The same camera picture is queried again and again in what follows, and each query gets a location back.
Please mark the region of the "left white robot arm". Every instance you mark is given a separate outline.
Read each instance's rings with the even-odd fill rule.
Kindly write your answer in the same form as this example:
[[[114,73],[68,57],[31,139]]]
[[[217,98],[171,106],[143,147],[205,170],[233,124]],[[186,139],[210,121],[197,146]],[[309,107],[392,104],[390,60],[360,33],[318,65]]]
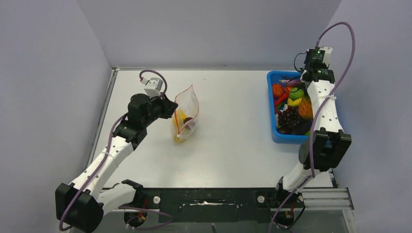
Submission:
[[[103,187],[146,137],[147,128],[159,118],[171,118],[177,107],[164,94],[149,97],[139,93],[131,97],[127,113],[113,124],[103,151],[77,178],[57,187],[55,204],[60,231],[74,227],[91,233],[107,213],[136,198],[137,183],[126,181],[105,192]]]

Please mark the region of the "toy pineapple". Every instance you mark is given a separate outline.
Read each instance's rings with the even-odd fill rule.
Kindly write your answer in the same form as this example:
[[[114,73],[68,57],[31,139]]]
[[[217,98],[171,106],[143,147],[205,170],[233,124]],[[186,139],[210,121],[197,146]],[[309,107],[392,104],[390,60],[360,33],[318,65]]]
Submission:
[[[300,117],[306,120],[313,120],[312,104],[309,97],[303,97],[298,105]]]

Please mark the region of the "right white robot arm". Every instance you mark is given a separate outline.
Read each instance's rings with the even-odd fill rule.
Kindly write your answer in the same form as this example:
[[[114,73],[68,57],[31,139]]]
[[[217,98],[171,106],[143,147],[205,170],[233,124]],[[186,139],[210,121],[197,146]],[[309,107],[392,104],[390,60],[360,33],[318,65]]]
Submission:
[[[273,200],[279,207],[297,202],[306,184],[336,168],[352,143],[337,114],[335,77],[329,69],[332,51],[332,47],[316,47],[306,53],[300,80],[310,99],[313,120],[299,148],[297,165],[276,186]]]

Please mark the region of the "toy purple grape bunch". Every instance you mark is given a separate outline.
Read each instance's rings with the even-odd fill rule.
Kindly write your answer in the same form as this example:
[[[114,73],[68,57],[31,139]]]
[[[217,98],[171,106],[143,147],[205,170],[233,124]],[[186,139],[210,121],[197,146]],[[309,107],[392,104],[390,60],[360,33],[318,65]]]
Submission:
[[[279,127],[294,129],[304,122],[304,119],[299,115],[298,107],[288,107],[286,110],[278,112]]]

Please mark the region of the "clear zip top bag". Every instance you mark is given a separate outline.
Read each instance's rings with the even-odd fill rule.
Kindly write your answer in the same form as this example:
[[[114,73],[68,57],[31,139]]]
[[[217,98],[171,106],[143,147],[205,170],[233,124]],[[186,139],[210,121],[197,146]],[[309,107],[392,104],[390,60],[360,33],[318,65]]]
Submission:
[[[178,109],[181,109],[187,117],[192,117],[194,119],[195,125],[189,129],[184,128],[182,126],[182,132],[180,133],[180,138],[184,141],[189,139],[191,135],[196,130],[197,126],[197,116],[199,114],[199,102],[194,91],[193,85],[188,87],[186,90],[180,92],[178,95],[175,96],[174,102],[178,104]],[[173,126],[171,123],[171,133],[173,139]]]

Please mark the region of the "toy dark passion fruit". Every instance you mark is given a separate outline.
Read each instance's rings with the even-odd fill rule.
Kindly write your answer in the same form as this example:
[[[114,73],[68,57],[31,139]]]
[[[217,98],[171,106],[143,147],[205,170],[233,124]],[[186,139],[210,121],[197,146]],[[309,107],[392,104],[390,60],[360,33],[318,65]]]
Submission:
[[[192,117],[185,118],[183,120],[183,123],[184,123],[184,125],[183,125],[184,128],[187,128],[187,129],[189,129],[189,128],[191,128],[195,125],[194,119]]]

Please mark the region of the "toy yellow mango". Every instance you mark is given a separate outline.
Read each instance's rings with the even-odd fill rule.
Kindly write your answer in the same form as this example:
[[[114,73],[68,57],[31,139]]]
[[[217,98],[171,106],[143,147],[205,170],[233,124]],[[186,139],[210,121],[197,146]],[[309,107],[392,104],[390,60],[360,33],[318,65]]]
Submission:
[[[181,109],[178,109],[174,112],[172,117],[172,126],[173,126],[173,140],[175,143],[181,143],[183,140],[180,138],[180,133],[183,131],[182,126],[184,125],[184,120],[187,116]]]

